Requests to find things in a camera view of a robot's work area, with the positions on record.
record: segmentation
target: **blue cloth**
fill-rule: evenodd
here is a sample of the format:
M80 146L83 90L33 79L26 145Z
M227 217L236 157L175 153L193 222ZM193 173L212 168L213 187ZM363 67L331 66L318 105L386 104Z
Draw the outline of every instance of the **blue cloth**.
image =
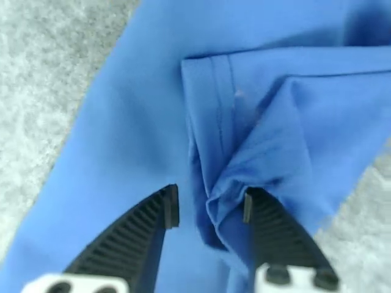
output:
M143 0L88 91L0 271L60 272L168 183L156 292L242 293L238 204L266 188L314 233L391 133L391 2Z

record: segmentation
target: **seam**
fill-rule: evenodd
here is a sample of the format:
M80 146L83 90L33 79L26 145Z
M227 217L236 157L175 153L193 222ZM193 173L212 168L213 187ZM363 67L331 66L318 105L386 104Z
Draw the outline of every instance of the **seam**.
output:
M219 141L220 141L220 149L222 154L224 154L224 146L223 146L223 139L222 139L222 104L221 104L221 97L220 97L220 91L217 88L217 80L216 80L216 65L213 62L213 57L209 58L212 66L213 71L213 84L214 84L214 92L216 94L217 98L217 128L219 130Z

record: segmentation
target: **gray surface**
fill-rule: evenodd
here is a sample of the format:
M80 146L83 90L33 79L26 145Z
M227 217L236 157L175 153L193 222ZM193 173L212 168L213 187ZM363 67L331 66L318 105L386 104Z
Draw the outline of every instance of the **gray surface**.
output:
M0 259L133 6L0 0ZM391 292L391 155L376 168L316 237L344 278L344 292Z

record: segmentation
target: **fabric fold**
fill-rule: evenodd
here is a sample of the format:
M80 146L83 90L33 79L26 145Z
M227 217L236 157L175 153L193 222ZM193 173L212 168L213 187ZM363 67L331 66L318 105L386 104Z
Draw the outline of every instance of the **fabric fold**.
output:
M249 51L185 60L182 72L199 229L243 275L246 187L268 190L314 233L391 133L390 47Z

